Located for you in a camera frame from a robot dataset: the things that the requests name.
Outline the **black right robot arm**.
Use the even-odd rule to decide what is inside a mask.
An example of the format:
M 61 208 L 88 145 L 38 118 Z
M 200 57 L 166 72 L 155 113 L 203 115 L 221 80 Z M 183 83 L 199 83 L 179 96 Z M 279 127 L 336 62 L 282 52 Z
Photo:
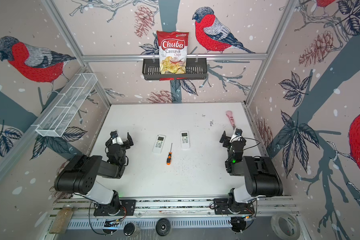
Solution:
M 223 132 L 220 143 L 227 149 L 228 158 L 225 168 L 230 176 L 244 177 L 244 184 L 232 188 L 227 203 L 221 212 L 227 209 L 232 214 L 251 214 L 253 202 L 259 198 L 278 197 L 283 194 L 283 184 L 269 157 L 245 156 L 247 139 L 239 128 L 229 137 Z

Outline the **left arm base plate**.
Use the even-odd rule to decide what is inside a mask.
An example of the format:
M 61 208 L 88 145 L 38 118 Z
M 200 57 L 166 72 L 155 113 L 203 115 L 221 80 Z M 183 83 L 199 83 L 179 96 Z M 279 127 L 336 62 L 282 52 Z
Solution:
M 113 216 L 133 216 L 136 208 L 136 200 L 113 200 L 108 205 L 96 205 L 94 210 L 95 217 L 113 217 Z

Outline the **orange black screwdriver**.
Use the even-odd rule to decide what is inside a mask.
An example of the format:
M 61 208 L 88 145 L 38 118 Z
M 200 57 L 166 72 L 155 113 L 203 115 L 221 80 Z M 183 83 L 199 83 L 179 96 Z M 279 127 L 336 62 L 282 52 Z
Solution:
M 173 143 L 171 143 L 171 148 L 170 148 L 170 151 L 169 151 L 169 154 L 168 154 L 168 157 L 167 157 L 167 161 L 166 161 L 167 165 L 170 165 L 171 161 L 172 161 L 172 147 L 173 147 Z

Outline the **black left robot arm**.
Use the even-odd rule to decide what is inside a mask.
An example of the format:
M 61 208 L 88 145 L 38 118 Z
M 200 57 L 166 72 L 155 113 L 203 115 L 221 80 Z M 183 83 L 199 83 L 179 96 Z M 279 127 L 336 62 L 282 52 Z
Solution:
M 129 158 L 126 150 L 134 145 L 130 134 L 127 140 L 122 140 L 118 131 L 112 131 L 105 143 L 105 152 L 108 158 L 102 156 L 75 156 L 58 174 L 54 188 L 58 192 L 81 196 L 94 203 L 94 216 L 132 216 L 135 211 L 135 200 L 120 200 L 119 193 L 111 190 L 96 178 L 121 179 Z

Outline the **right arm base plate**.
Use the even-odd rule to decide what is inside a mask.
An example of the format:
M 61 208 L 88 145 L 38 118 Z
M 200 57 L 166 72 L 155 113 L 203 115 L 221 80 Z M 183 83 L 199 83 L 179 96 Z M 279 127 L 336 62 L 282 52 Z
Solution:
M 254 215 L 253 204 L 237 203 L 227 198 L 213 199 L 213 210 L 216 215 Z

